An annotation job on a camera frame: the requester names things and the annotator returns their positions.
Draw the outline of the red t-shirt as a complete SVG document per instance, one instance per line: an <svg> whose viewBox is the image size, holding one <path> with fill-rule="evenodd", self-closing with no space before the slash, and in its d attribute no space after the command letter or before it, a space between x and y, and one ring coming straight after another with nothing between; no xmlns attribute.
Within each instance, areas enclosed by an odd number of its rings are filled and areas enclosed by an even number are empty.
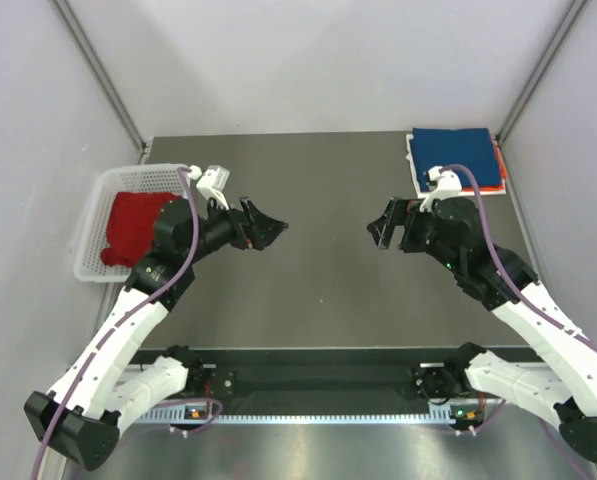
<svg viewBox="0 0 597 480"><path fill-rule="evenodd" d="M154 222L165 203L177 199L169 193L119 192L107 222L108 247L100 254L108 267L132 268L150 249Z"/></svg>

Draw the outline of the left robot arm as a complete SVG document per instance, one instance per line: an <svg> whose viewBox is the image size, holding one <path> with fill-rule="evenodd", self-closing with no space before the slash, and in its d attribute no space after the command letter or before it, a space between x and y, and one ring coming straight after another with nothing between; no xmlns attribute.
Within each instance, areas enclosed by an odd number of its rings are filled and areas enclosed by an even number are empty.
<svg viewBox="0 0 597 480"><path fill-rule="evenodd" d="M134 265L109 315L84 351L47 392L34 391L24 412L42 449L86 471L101 467L125 431L174 395L194 396L205 382L201 358L187 347L165 349L142 373L121 376L144 340L195 279L194 263L225 246L262 251L287 223L247 197L237 208L210 200L200 217L192 199L162 205L147 253Z"/></svg>

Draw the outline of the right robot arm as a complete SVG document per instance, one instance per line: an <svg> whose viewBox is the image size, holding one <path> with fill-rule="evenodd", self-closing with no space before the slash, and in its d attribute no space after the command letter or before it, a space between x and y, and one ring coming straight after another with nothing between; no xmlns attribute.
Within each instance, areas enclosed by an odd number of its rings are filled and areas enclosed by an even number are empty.
<svg viewBox="0 0 597 480"><path fill-rule="evenodd" d="M434 201L392 198L367 226L380 249L396 228L404 253L425 253L457 286L514 330L550 368L547 377L472 343L445 362L454 394L497 396L556 429L580 457L597 464L597 351L557 306L537 273L516 253L496 246L482 207L465 197Z"/></svg>

